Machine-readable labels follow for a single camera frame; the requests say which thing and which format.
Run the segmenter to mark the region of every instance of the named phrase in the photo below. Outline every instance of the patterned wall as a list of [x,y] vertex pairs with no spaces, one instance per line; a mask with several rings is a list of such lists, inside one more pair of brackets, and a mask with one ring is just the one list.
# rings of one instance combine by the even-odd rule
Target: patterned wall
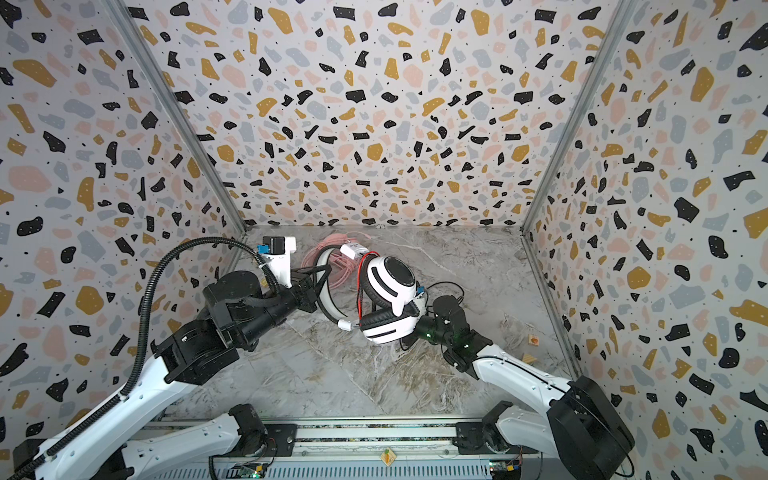
[[524,217],[615,0],[129,0],[248,224]]
[[[97,2],[0,0],[0,477],[125,381],[144,279],[232,226]],[[198,247],[158,287],[152,338],[229,258]]]
[[638,478],[768,478],[768,5],[638,5],[531,240]]

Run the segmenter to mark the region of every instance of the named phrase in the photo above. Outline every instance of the coiled pink cable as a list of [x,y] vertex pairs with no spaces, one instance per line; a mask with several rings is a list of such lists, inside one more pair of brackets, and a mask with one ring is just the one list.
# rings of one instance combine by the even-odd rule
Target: coiled pink cable
[[[328,237],[323,239],[323,241],[315,245],[313,249],[307,252],[307,254],[304,256],[304,260],[301,261],[301,267],[304,268],[306,266],[312,266],[318,252],[320,252],[324,247],[327,247],[328,245],[343,245],[344,243],[356,242],[356,238],[349,236],[351,233],[359,233],[369,240],[371,238],[370,235],[367,235],[363,232],[331,233]],[[343,256],[339,251],[335,250],[331,253],[330,258],[328,259],[328,264],[333,267],[331,276],[328,279],[328,287],[331,290],[342,286],[344,282],[346,282],[346,280],[349,278],[349,276],[352,275],[357,269],[357,262]]]

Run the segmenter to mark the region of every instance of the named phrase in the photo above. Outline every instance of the gray marble surface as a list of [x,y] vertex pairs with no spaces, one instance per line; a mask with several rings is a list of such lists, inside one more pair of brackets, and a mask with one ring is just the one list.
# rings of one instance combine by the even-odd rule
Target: gray marble surface
[[[455,227],[259,227],[263,235],[295,236],[292,267],[331,233],[347,233],[382,255],[407,263],[422,285],[441,280],[461,284],[470,326],[518,358],[536,357],[539,369],[568,376],[568,368],[541,294],[522,249],[518,229]],[[257,271],[241,257],[238,270]],[[452,286],[430,290],[431,298],[454,293]],[[355,311],[350,278],[331,294],[345,312]],[[528,343],[528,334],[540,345]],[[377,346],[358,330],[345,332],[317,310],[297,311],[260,340],[256,351],[241,353],[204,386],[170,406],[173,419],[205,419],[238,403],[253,404],[264,417],[484,415],[507,392],[456,372],[440,347],[417,342],[403,352],[397,342]]]

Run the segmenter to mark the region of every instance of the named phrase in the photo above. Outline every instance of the black corrugated cable sleeve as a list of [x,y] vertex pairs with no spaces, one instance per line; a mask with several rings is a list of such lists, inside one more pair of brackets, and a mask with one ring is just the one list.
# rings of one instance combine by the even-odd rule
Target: black corrugated cable sleeve
[[152,299],[154,298],[154,291],[157,288],[157,282],[160,280],[160,275],[165,270],[165,267],[176,257],[178,257],[185,250],[189,250],[192,247],[198,245],[204,245],[205,243],[223,243],[224,245],[232,245],[245,250],[250,254],[264,272],[266,282],[269,284],[270,289],[274,295],[277,295],[280,291],[280,285],[277,282],[277,278],[268,266],[266,266],[266,260],[253,248],[249,247],[245,243],[238,240],[224,237],[201,237],[189,240],[175,247],[157,263],[152,275],[147,281],[147,287],[144,289],[144,297],[141,299],[141,315],[139,319],[139,337],[138,345],[136,348],[136,358],[134,359],[134,367],[131,370],[131,374],[128,376],[128,380],[125,382],[125,386],[120,390],[120,394],[113,396],[104,405],[102,405],[95,412],[91,413],[88,417],[83,419],[77,426],[75,426],[67,435],[61,437],[61,439],[45,451],[45,455],[40,455],[24,468],[20,468],[15,474],[11,475],[8,480],[20,480],[34,473],[35,469],[45,463],[45,456],[53,456],[66,447],[72,440],[76,439],[82,432],[84,432],[94,422],[99,420],[104,414],[112,410],[118,403],[121,402],[121,396],[128,396],[131,390],[136,386],[139,376],[141,376],[141,370],[144,368],[144,359],[147,356],[147,344],[149,340],[149,326],[150,315],[152,313]]

